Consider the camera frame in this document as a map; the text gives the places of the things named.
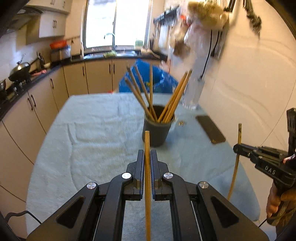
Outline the person's hand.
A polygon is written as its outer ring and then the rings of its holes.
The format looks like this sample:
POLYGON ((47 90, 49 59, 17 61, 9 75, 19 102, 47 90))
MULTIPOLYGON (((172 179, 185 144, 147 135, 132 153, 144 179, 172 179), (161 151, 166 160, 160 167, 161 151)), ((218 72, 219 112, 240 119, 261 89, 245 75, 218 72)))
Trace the person's hand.
POLYGON ((273 182, 267 199, 266 215, 267 223, 275 226, 277 232, 288 228, 295 231, 295 185, 284 190, 273 182))

